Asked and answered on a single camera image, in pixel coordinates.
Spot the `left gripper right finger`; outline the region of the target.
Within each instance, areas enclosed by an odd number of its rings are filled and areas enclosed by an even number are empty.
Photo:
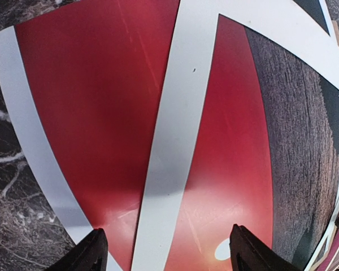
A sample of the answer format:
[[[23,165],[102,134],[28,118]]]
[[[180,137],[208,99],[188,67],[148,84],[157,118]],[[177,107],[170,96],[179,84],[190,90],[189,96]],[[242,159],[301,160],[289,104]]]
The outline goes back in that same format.
[[[235,271],[298,270],[274,253],[245,226],[234,224],[229,240],[231,264]]]

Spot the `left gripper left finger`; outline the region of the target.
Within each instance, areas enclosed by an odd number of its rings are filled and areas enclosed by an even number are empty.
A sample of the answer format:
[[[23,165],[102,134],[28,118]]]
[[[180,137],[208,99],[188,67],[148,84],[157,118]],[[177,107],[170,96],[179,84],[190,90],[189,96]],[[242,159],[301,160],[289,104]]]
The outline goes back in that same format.
[[[46,271],[105,271],[108,242],[105,231],[93,229],[85,238]]]

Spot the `pink wooden picture frame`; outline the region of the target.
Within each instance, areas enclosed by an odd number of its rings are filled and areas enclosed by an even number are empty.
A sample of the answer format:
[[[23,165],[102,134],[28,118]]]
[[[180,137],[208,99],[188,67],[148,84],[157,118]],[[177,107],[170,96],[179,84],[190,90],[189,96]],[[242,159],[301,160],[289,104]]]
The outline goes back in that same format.
[[[330,249],[327,251],[326,258],[319,266],[318,270],[336,270],[339,268],[339,231],[333,238]]]

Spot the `white mat board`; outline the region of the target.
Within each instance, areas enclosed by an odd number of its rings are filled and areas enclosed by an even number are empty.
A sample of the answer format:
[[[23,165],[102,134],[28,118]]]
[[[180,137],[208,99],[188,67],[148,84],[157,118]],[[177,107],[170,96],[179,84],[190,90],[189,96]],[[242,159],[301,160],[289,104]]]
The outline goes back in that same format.
[[[293,1],[181,1],[141,204],[132,270],[163,270],[194,154],[224,15],[287,49],[339,89],[339,47]]]

